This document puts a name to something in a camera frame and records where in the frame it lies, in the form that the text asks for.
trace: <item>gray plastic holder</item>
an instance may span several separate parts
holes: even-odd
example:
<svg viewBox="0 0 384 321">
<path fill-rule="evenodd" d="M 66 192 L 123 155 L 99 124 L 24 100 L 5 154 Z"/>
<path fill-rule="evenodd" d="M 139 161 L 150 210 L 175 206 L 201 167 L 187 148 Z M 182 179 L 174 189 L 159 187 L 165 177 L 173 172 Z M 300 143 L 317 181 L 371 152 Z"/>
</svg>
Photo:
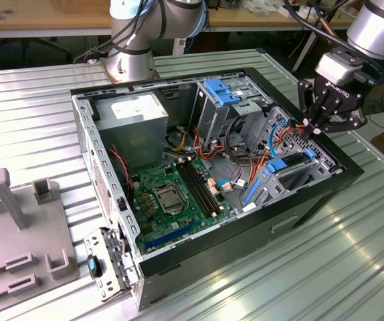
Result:
<svg viewBox="0 0 384 321">
<path fill-rule="evenodd" d="M 0 169 L 0 310 L 79 276 L 58 184 L 10 184 Z"/>
</svg>

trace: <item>blue cable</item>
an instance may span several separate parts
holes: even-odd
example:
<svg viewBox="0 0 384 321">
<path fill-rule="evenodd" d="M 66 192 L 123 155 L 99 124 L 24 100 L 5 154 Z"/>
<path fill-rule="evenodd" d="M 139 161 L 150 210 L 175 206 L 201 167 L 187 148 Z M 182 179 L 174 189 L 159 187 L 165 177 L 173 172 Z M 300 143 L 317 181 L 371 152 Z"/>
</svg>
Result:
<svg viewBox="0 0 384 321">
<path fill-rule="evenodd" d="M 225 184 L 226 182 L 230 182 L 230 181 L 231 181 L 230 179 L 222 179 L 220 182 L 218 182 L 217 186 L 220 187 L 223 184 Z"/>
<path fill-rule="evenodd" d="M 194 40 L 195 40 L 195 37 L 192 37 L 191 43 L 189 44 L 189 46 L 187 47 L 187 49 L 185 50 L 185 52 L 188 52 L 188 51 L 192 48 L 192 45 L 193 45 Z"/>
<path fill-rule="evenodd" d="M 275 153 L 275 150 L 274 150 L 274 146 L 272 146 L 272 140 L 274 139 L 274 133 L 275 133 L 275 129 L 281 125 L 288 125 L 287 122 L 279 122 L 277 125 L 275 125 L 274 127 L 272 127 L 272 130 L 271 130 L 271 133 L 270 133 L 270 151 L 271 151 L 271 154 L 272 156 L 274 157 L 277 157 L 277 154 Z"/>
</svg>

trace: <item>red cable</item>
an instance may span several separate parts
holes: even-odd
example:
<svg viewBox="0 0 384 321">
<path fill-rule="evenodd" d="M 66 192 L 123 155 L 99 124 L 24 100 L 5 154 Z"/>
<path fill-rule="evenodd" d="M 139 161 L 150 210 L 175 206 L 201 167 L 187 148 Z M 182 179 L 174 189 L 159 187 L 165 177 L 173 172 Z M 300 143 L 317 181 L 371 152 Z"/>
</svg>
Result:
<svg viewBox="0 0 384 321">
<path fill-rule="evenodd" d="M 122 166 L 124 167 L 125 175 L 126 175 L 126 185 L 127 185 L 127 188 L 128 188 L 128 196 L 129 196 L 129 193 L 130 193 L 130 176 L 128 175 L 128 169 L 126 169 L 126 163 L 125 163 L 125 161 L 122 159 L 122 157 L 119 156 L 118 153 L 115 152 L 114 150 L 109 149 L 109 152 L 111 152 L 114 156 L 116 156 L 117 159 L 118 159 L 118 160 L 120 161 L 120 163 L 122 164 Z"/>
</svg>

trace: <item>ribbed aluminum surface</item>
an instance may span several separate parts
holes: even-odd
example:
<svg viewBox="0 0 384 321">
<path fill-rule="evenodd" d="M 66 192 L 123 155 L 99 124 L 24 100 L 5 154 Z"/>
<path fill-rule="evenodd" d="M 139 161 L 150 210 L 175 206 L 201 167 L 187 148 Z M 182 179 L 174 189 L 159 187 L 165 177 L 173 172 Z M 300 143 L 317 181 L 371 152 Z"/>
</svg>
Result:
<svg viewBox="0 0 384 321">
<path fill-rule="evenodd" d="M 157 58 L 161 76 L 255 67 L 297 104 L 296 80 L 255 50 Z M 0 312 L 0 320 L 384 319 L 384 162 L 354 133 L 334 141 L 365 170 L 316 217 L 138 313 L 130 294 L 100 303 L 82 238 L 104 225 L 74 125 L 69 89 L 107 84 L 100 66 L 0 72 L 0 167 L 11 186 L 60 184 L 80 277 Z"/>
</svg>

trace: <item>motherboard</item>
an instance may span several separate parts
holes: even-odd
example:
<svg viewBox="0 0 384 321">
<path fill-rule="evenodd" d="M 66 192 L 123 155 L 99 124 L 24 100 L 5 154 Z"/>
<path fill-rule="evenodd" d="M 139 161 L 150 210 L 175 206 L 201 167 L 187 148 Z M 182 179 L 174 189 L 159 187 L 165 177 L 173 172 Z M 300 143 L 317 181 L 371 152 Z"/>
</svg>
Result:
<svg viewBox="0 0 384 321">
<path fill-rule="evenodd" d="M 199 158 L 180 158 L 169 165 L 139 171 L 132 175 L 132 181 L 132 210 L 141 230 L 136 244 L 142 254 L 235 216 Z"/>
</svg>

